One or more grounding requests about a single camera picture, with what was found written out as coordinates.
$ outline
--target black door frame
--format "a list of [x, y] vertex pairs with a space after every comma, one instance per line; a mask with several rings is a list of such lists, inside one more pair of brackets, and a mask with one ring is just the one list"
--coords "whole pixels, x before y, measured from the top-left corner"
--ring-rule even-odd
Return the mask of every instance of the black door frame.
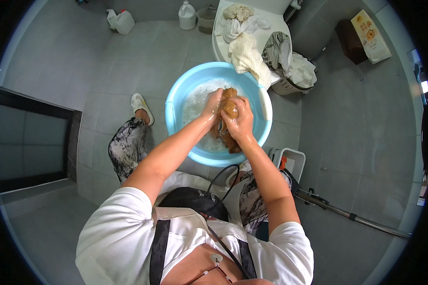
[[0, 105], [67, 120], [63, 144], [63, 170], [58, 172], [0, 180], [0, 193], [68, 178], [68, 142], [74, 111], [16, 94], [0, 87]]

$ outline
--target black backpack strap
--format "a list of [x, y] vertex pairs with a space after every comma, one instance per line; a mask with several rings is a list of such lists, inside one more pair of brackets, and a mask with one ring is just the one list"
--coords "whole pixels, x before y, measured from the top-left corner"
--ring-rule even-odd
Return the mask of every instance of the black backpack strap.
[[257, 278], [249, 244], [247, 242], [243, 242], [240, 239], [238, 239], [238, 242], [240, 244], [241, 264], [244, 270], [247, 272], [247, 274], [249, 274], [251, 279]]
[[160, 285], [165, 265], [166, 246], [170, 234], [171, 220], [158, 220], [156, 233], [151, 248], [151, 264], [149, 266], [149, 284]]

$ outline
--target black and white pants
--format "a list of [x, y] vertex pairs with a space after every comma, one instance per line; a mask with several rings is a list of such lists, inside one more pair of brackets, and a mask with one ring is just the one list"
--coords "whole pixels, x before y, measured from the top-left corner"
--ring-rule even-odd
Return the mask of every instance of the black and white pants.
[[[146, 156], [145, 148], [147, 126], [141, 118], [133, 117], [128, 120], [117, 133], [108, 146], [108, 154], [120, 183], [124, 183]], [[291, 178], [281, 171], [289, 187], [292, 187]], [[268, 218], [265, 204], [257, 188], [252, 171], [244, 174], [240, 180], [248, 180], [241, 190], [240, 215], [241, 221], [248, 233], [253, 232]]]

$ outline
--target toilet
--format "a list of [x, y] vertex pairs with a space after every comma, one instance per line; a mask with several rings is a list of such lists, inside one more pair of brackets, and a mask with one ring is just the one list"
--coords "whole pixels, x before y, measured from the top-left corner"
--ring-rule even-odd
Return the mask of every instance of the toilet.
[[[257, 40], [257, 49], [260, 53], [262, 53], [263, 48], [265, 47], [265, 44], [268, 41], [268, 38], [273, 32], [281, 31], [290, 37], [290, 31], [288, 29], [287, 24], [284, 22], [284, 18], [282, 16], [287, 7], [289, 6], [290, 2], [291, 0], [240, 0], [236, 2], [252, 7], [254, 9], [255, 14], [266, 15], [272, 23], [270, 29], [258, 29], [253, 33]], [[225, 0], [219, 1], [219, 6], [217, 8], [217, 14], [214, 22], [214, 31], [216, 28], [218, 28], [217, 22], [223, 17], [222, 13], [224, 9], [233, 3], [235, 2]], [[222, 35], [215, 36], [215, 34], [215, 32], [212, 33], [212, 45], [215, 59], [220, 62], [231, 63], [231, 57], [228, 54], [228, 43], [224, 41]], [[280, 79], [281, 78], [277, 73], [271, 71], [271, 85], [278, 82]]]

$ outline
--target white slipper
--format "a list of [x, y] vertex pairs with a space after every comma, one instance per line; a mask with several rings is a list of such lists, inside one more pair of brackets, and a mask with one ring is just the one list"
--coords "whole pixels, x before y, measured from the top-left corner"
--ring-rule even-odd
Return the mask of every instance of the white slipper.
[[133, 113], [136, 112], [136, 110], [143, 109], [146, 111], [147, 115], [149, 116], [149, 123], [148, 126], [152, 125], [154, 123], [154, 116], [152, 116], [151, 111], [149, 110], [149, 107], [146, 104], [146, 101], [144, 100], [143, 96], [139, 93], [133, 94], [131, 97], [131, 108], [133, 110]]
[[[240, 172], [241, 171], [245, 171], [245, 172], [248, 172], [248, 171], [251, 171], [252, 170], [252, 167], [251, 167], [251, 164], [249, 163], [249, 160], [247, 159], [247, 160], [245, 160], [245, 161], [243, 161], [241, 164], [240, 164]], [[227, 188], [230, 188], [230, 179], [233, 177], [233, 176], [235, 176], [236, 175], [236, 171], [233, 171], [233, 173], [232, 174], [230, 174], [230, 176], [228, 176], [228, 178], [227, 178], [227, 180], [225, 181], [225, 184], [227, 185]]]

